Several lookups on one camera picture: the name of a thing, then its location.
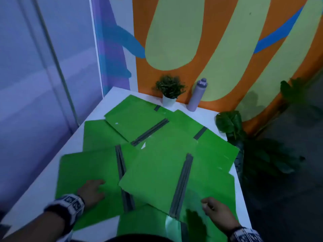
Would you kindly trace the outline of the person's left hand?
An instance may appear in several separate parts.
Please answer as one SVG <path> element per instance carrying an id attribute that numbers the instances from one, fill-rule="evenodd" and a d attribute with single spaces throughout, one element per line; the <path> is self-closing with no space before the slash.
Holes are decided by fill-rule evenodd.
<path id="1" fill-rule="evenodd" d="M 85 210 L 89 210 L 105 198 L 105 194 L 99 191 L 99 187 L 103 184 L 105 184 L 103 179 L 88 180 L 77 190 L 76 195 L 83 200 Z"/>

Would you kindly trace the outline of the person's right hand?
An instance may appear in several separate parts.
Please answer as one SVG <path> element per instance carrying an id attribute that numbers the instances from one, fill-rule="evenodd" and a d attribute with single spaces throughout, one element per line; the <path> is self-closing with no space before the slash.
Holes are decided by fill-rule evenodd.
<path id="1" fill-rule="evenodd" d="M 206 214 L 213 224 L 226 236 L 228 232 L 236 227 L 241 226 L 235 218 L 229 207 L 218 201 L 217 212 Z"/>

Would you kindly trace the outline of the green file folder grey spine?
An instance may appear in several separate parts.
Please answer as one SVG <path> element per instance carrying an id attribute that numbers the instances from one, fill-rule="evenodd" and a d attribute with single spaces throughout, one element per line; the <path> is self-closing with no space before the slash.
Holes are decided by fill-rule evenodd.
<path id="1" fill-rule="evenodd" d="M 226 242 L 223 232 L 204 214 L 200 200 L 213 196 L 236 216 L 235 180 L 229 171 L 237 154 L 184 134 L 152 136 L 119 185 L 140 201 L 162 211 L 207 242 Z"/>

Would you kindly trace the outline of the person's left forearm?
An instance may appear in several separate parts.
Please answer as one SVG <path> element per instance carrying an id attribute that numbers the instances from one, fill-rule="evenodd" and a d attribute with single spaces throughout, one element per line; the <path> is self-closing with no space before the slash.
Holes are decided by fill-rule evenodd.
<path id="1" fill-rule="evenodd" d="M 56 242 L 63 234 L 65 220 L 54 212 L 44 212 L 0 242 Z"/>

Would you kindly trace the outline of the pile of green folders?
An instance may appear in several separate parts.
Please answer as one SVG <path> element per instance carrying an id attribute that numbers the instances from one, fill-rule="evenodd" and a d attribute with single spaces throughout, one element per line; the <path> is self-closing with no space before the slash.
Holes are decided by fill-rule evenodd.
<path id="1" fill-rule="evenodd" d="M 83 151 L 66 154 L 59 164 L 56 197 L 75 192 L 87 180 L 103 179 L 99 191 L 106 198 L 85 212 L 75 224 L 80 230 L 119 216 L 117 236 L 156 235 L 175 242 L 207 242 L 155 207 L 124 191 L 119 183 L 147 141 L 154 136 L 185 135 L 201 142 L 229 149 L 229 143 L 184 112 L 169 111 L 159 105 L 129 95 L 103 120 L 84 123 Z M 231 159 L 237 154 L 227 154 Z"/>

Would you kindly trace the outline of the large leafy green plant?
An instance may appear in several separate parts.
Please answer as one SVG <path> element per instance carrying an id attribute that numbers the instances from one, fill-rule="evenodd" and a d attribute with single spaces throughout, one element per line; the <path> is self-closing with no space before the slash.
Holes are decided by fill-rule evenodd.
<path id="1" fill-rule="evenodd" d="M 306 160 L 277 140 L 248 136 L 239 111 L 221 112 L 215 123 L 228 142 L 238 147 L 241 156 L 238 169 L 245 181 L 285 177 L 298 171 Z"/>

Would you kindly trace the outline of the purple water bottle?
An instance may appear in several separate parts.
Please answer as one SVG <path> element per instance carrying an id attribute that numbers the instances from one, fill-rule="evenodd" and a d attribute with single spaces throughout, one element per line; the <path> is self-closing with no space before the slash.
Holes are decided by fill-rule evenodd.
<path id="1" fill-rule="evenodd" d="M 192 90 L 192 96 L 187 105 L 187 109 L 191 112 L 196 111 L 205 91 L 208 86 L 207 79 L 202 78 L 197 81 L 195 88 Z"/>

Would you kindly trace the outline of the small potted plant white pot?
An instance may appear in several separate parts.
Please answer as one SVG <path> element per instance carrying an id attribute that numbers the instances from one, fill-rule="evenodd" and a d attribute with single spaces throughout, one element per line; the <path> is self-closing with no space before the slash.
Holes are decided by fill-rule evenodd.
<path id="1" fill-rule="evenodd" d="M 162 93 L 163 107 L 170 108 L 175 104 L 178 97 L 186 92 L 186 85 L 182 83 L 178 76 L 165 74 L 156 81 L 153 89 Z"/>

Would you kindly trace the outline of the dark green background plant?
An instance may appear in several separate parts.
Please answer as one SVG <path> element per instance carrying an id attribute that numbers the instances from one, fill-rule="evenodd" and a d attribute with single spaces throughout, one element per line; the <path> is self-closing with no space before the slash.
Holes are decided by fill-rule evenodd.
<path id="1" fill-rule="evenodd" d="M 284 105 L 306 105 L 314 107 L 309 101 L 308 90 L 313 85 L 316 79 L 308 81 L 301 77 L 290 78 L 287 81 L 280 82 L 280 94 Z"/>

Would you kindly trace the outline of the grey window frame bar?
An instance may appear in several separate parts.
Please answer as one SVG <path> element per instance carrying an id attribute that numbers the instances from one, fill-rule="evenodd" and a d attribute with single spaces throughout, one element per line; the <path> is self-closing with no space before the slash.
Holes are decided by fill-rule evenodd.
<path id="1" fill-rule="evenodd" d="M 68 103 L 70 105 L 70 108 L 71 108 L 71 111 L 72 111 L 72 114 L 73 114 L 73 118 L 74 118 L 75 123 L 76 123 L 76 126 L 79 127 L 80 124 L 79 124 L 79 121 L 78 121 L 78 116 L 77 116 L 77 113 L 76 113 L 76 110 L 75 110 L 75 106 L 74 106 L 74 103 L 72 101 L 72 98 L 71 98 L 71 95 L 70 95 L 70 92 L 69 92 L 69 89 L 68 89 L 68 86 L 67 86 L 67 82 L 66 82 L 64 74 L 62 72 L 62 69 L 61 69 L 57 54 L 56 54 L 55 49 L 54 49 L 54 45 L 52 43 L 50 34 L 48 32 L 48 29 L 47 29 L 47 26 L 46 26 L 46 23 L 45 23 L 45 20 L 43 18 L 42 13 L 41 13 L 41 9 L 39 7 L 38 1 L 37 0 L 32 0 L 32 3 L 33 3 L 33 6 L 35 8 L 35 11 L 37 13 L 37 16 L 38 16 L 38 19 L 39 19 L 43 34 L 45 36 L 47 45 L 49 47 L 49 50 L 50 50 L 52 59 L 54 61 L 56 70 L 58 72 L 59 78 L 60 78 L 61 83 L 63 85 L 63 88 L 64 88 L 64 91 L 65 91 Z"/>

